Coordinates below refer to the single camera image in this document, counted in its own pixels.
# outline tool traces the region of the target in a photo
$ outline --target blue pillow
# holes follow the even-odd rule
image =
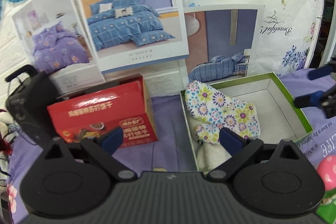
[[[219,61],[222,61],[223,59],[227,59],[225,56],[222,56],[222,55],[217,55],[215,57],[213,57],[210,62],[219,62]]]
[[[113,8],[121,8],[124,6],[131,6],[139,4],[140,0],[115,0],[113,2]]]
[[[91,9],[91,15],[96,15],[99,13],[99,4],[113,3],[114,0],[101,0],[94,4],[89,5]]]
[[[172,35],[168,34],[164,30],[156,30],[156,31],[149,31],[144,33],[136,34],[132,37],[132,40],[136,44],[137,47],[160,42],[163,40],[167,40],[170,38],[175,38]]]
[[[242,52],[239,52],[239,53],[233,55],[233,57],[231,58],[231,60],[234,63],[243,63],[245,61],[244,57],[245,57],[244,54]]]

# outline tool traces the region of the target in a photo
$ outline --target lamp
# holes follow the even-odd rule
[[[195,13],[193,17],[189,15],[185,15],[184,18],[185,18],[185,26],[187,29],[187,36],[191,36],[197,33],[197,31],[200,28],[200,22],[195,17]]]
[[[251,49],[251,48],[246,48],[246,49],[244,50],[244,56],[250,56],[251,53],[252,53],[252,49]]]

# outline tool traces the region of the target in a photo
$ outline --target food image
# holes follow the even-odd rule
[[[96,132],[87,132],[83,138],[88,138],[88,139],[93,139],[93,138],[99,138],[100,137],[100,133],[98,131]]]
[[[104,123],[103,122],[100,122],[100,123],[94,123],[94,124],[91,124],[90,127],[94,130],[102,130],[104,128]]]
[[[90,132],[90,130],[86,129],[86,128],[82,128],[79,132],[78,135],[75,136],[76,141],[80,142],[84,136],[86,135],[86,133]]]

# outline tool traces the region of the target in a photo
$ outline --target white fluffy cloth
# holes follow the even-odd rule
[[[229,158],[231,155],[220,144],[204,142],[197,154],[198,168],[200,171],[208,173]]]
[[[202,124],[202,122],[190,116],[188,117],[188,123],[191,136],[194,140],[193,143],[196,143],[198,141],[198,137],[196,136],[196,134],[194,134],[195,128]],[[210,172],[211,170],[215,169],[223,162],[231,158],[229,152],[227,152],[225,148],[220,144],[203,142],[202,145],[200,143],[194,145],[194,150],[197,155],[198,168],[201,172],[204,173]]]

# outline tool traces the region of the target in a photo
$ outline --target robotic arm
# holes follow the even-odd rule
[[[228,129],[220,142],[232,158],[211,171],[135,172],[110,155],[122,143],[52,141],[22,180],[28,223],[324,223],[315,211],[325,189],[290,140],[244,140]]]
[[[336,72],[336,56],[333,56],[328,64],[323,67],[312,70],[308,73],[309,80],[315,80],[323,76]],[[318,107],[324,113],[327,119],[336,116],[336,85],[323,92],[321,90],[311,94],[295,98],[294,105],[297,108]]]

